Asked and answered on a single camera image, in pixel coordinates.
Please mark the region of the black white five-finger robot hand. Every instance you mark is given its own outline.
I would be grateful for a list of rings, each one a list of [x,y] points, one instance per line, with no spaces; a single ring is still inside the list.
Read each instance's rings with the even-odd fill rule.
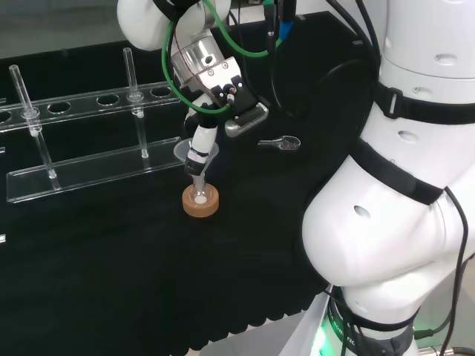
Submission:
[[[200,176],[206,167],[217,136],[217,114],[201,113],[188,108],[184,129],[191,138],[186,154],[185,172]]]

